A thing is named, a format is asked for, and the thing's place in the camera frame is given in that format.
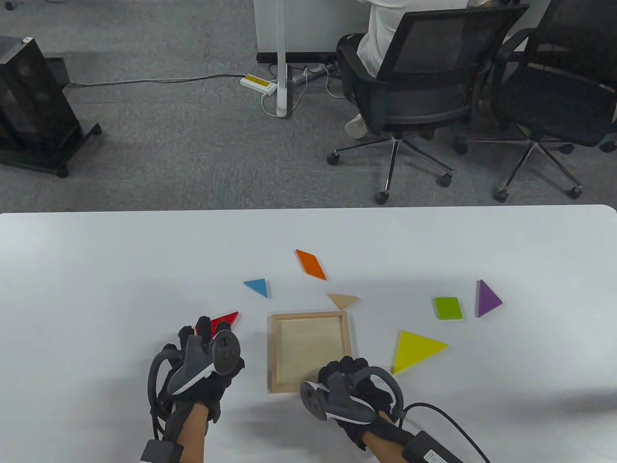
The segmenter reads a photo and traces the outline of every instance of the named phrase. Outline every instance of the green square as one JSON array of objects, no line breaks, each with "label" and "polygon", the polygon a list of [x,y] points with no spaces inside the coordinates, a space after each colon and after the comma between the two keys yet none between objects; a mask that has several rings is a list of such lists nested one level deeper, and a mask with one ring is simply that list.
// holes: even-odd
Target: green square
[{"label": "green square", "polygon": [[463,312],[457,298],[435,298],[439,320],[462,320]]}]

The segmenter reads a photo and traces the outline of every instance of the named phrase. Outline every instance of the shoe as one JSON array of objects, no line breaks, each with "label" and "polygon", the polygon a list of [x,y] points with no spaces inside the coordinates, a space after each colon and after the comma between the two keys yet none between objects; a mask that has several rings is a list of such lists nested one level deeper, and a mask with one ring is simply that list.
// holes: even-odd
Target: shoe
[{"label": "shoe", "polygon": [[355,140],[359,140],[368,133],[368,127],[366,127],[362,115],[357,115],[345,124],[345,133]]}]

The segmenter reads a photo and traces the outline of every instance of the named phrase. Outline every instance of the wooden frame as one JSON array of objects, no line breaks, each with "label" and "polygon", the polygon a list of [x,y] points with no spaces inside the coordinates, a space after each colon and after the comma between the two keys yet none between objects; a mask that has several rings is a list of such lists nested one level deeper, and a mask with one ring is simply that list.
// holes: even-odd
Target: wooden frame
[{"label": "wooden frame", "polygon": [[[270,320],[269,382],[270,391],[273,393],[297,392],[303,381],[317,381],[318,368],[324,367],[329,361],[352,355],[346,312],[276,314],[272,315]],[[287,333],[284,329],[285,322],[291,322],[288,324]],[[340,326],[339,330],[333,324],[336,322]],[[308,330],[298,330],[300,324],[306,325]],[[302,336],[310,333],[316,333],[317,336]],[[291,340],[286,341],[285,337],[294,338],[298,344],[293,344]],[[307,356],[306,351],[312,351],[313,348],[315,356]],[[305,361],[305,364],[296,363],[299,360]]]}]

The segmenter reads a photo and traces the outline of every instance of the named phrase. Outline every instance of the white cable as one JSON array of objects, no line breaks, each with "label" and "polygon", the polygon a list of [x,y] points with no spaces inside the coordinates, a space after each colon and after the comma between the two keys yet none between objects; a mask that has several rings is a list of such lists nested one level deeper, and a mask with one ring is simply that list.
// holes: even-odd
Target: white cable
[{"label": "white cable", "polygon": [[338,96],[338,95],[335,95],[334,93],[330,92],[330,87],[328,86],[328,84],[330,82],[330,71],[328,70],[328,66],[324,66],[324,69],[326,70],[326,74],[328,74],[328,76],[326,77],[326,91],[328,92],[328,95],[330,95],[333,98],[345,99],[344,96]]},{"label": "white cable", "polygon": [[263,105],[263,99],[266,98],[267,96],[269,96],[267,93],[264,93],[262,95],[262,109],[264,111],[264,113],[266,113],[267,115],[269,115],[270,117],[276,117],[277,119],[284,119],[286,118],[289,114],[291,114],[291,112],[298,107],[298,105],[300,104],[300,100],[302,99],[302,96],[304,95],[304,92],[306,92],[307,87],[309,86],[309,73],[305,71],[305,77],[306,77],[306,83],[304,84],[304,89],[302,90],[302,93],[300,94],[300,97],[298,98],[298,101],[296,102],[296,104],[289,110],[287,111],[287,114],[284,116],[279,116],[276,114],[270,114],[268,111],[266,111],[265,106]]}]

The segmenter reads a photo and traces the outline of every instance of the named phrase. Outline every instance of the red triangle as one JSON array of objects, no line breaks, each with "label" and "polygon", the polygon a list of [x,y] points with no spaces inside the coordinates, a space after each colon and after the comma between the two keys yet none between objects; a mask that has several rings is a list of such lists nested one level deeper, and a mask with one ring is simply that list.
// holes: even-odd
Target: red triangle
[{"label": "red triangle", "polygon": [[220,322],[229,322],[231,325],[233,325],[233,322],[236,321],[239,314],[240,312],[233,312],[232,314],[223,315],[222,317],[212,320],[212,336],[217,334],[217,326]]}]

